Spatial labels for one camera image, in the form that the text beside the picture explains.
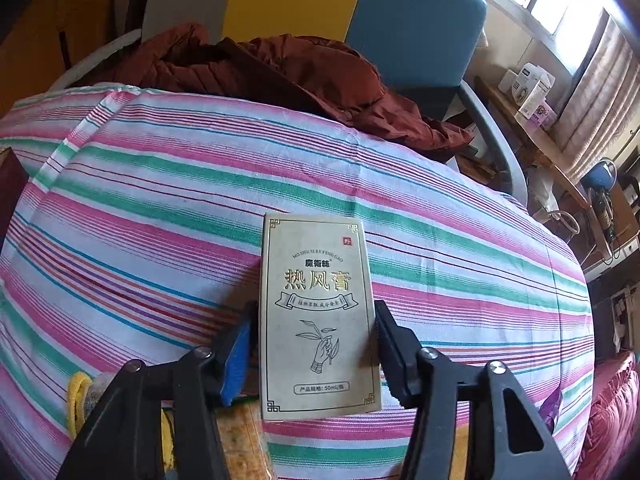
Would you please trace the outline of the dark red blanket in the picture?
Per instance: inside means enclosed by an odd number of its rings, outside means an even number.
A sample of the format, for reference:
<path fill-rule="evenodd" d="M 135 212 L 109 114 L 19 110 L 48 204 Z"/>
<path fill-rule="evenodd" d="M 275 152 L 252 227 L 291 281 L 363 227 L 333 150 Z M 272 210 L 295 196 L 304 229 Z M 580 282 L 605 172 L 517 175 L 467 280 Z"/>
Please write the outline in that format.
<path fill-rule="evenodd" d="M 79 79 L 226 96 L 298 110 L 399 143 L 444 162 L 474 136 L 422 116 L 383 84 L 376 67 L 341 41 L 289 34 L 210 44 L 206 29 L 179 25 L 109 56 Z"/>

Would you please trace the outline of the grey yellow blue headboard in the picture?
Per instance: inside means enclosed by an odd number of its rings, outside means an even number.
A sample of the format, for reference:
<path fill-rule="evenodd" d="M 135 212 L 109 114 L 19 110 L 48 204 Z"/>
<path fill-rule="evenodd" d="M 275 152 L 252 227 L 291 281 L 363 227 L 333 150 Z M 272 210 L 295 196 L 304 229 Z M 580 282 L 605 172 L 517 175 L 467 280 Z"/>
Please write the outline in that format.
<path fill-rule="evenodd" d="M 319 36 L 343 41 L 384 84 L 444 118 L 485 24 L 484 0 L 129 0 L 126 26 L 150 39 L 193 22 L 224 37 Z"/>

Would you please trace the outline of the striped bed sheet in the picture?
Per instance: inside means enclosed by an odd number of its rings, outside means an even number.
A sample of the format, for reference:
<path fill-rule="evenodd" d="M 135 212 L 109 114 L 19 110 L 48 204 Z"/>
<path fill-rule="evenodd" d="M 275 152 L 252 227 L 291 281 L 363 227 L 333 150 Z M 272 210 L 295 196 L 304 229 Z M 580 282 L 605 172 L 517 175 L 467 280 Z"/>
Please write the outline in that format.
<path fill-rule="evenodd" d="M 107 84 L 17 102 L 27 183 L 1 245 L 1 446 L 52 479 L 75 376 L 178 360 L 268 304 L 244 379 L 280 479 L 395 479 L 413 411 L 372 302 L 448 359 L 503 362 L 575 471 L 593 389 L 585 275 L 512 195 L 329 119 Z"/>

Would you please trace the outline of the cracker pack black stripe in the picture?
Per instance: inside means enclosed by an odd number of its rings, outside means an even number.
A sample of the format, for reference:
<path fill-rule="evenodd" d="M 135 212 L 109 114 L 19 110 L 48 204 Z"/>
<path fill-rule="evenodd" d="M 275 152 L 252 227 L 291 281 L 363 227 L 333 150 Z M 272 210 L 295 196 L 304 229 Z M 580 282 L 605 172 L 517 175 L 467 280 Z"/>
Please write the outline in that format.
<path fill-rule="evenodd" d="M 215 412 L 224 459 L 232 480 L 276 480 L 257 400 Z"/>

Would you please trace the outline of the red clothing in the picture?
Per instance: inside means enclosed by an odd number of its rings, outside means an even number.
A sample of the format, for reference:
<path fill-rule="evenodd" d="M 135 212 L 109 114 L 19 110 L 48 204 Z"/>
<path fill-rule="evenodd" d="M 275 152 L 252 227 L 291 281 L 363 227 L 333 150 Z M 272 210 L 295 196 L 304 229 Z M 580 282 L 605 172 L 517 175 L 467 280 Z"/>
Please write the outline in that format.
<path fill-rule="evenodd" d="M 623 350 L 596 365 L 587 432 L 574 479 L 605 479 L 639 429 L 636 356 Z"/>

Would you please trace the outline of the blue bag on desk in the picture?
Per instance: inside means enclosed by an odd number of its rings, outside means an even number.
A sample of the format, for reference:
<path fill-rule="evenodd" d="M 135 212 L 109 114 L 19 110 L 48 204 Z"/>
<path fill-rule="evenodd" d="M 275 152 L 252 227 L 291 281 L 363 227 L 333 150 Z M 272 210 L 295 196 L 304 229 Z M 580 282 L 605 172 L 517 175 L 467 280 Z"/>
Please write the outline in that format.
<path fill-rule="evenodd" d="M 609 158 L 602 158 L 581 179 L 589 203 L 604 194 L 610 196 L 617 181 L 617 167 Z"/>

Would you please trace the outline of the cream medicine box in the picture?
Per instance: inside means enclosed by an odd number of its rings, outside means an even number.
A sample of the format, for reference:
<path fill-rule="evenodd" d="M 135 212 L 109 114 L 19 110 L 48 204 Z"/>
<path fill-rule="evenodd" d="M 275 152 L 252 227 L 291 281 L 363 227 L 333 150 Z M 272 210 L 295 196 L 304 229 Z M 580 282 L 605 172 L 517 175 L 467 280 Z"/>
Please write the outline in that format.
<path fill-rule="evenodd" d="M 265 216 L 259 359 L 266 422 L 381 408 L 378 336 L 361 221 Z"/>

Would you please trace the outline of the white carton on desk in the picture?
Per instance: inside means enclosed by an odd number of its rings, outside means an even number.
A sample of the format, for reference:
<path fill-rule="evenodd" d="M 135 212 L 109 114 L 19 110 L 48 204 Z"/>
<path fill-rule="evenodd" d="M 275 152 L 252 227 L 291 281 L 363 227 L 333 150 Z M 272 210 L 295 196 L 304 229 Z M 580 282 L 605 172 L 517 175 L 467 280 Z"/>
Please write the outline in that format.
<path fill-rule="evenodd" d="M 543 67 L 525 63 L 518 73 L 507 70 L 498 90 L 507 96 L 526 119 L 534 116 L 555 83 L 555 76 Z"/>

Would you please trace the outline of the wooden desk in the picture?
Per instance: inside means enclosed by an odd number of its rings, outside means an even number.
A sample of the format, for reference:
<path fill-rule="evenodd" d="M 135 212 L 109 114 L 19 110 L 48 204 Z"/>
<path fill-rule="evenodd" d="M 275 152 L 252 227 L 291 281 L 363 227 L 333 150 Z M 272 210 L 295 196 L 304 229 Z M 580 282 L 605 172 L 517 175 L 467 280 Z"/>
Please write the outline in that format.
<path fill-rule="evenodd" d="M 619 185 L 615 185 L 611 192 L 615 237 L 612 242 L 608 242 L 600 225 L 600 214 L 593 208 L 592 197 L 581 184 L 574 183 L 567 177 L 565 157 L 550 136 L 541 128 L 529 124 L 497 87 L 480 77 L 475 78 L 474 87 L 483 102 L 498 110 L 499 116 L 506 121 L 521 142 L 522 146 L 516 151 L 521 165 L 526 168 L 537 166 L 549 170 L 554 184 L 561 191 L 559 205 L 574 216 L 580 226 L 580 232 L 570 241 L 570 248 L 574 250 L 585 271 L 595 268 L 600 263 L 612 266 L 639 247 L 639 223 L 634 218 L 631 206 L 626 203 Z"/>

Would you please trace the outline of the purple snack packet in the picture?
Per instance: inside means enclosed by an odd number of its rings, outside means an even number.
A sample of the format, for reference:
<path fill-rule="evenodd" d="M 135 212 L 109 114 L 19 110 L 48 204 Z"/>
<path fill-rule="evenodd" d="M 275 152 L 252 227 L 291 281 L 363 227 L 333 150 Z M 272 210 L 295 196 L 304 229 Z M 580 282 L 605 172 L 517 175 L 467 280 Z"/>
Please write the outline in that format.
<path fill-rule="evenodd" d="M 544 402 L 542 402 L 541 407 L 538 410 L 538 414 L 541 417 L 542 421 L 546 425 L 550 434 L 554 433 L 554 428 L 556 423 L 558 422 L 560 407 L 562 404 L 562 390 L 561 388 L 556 388 L 550 396 Z"/>

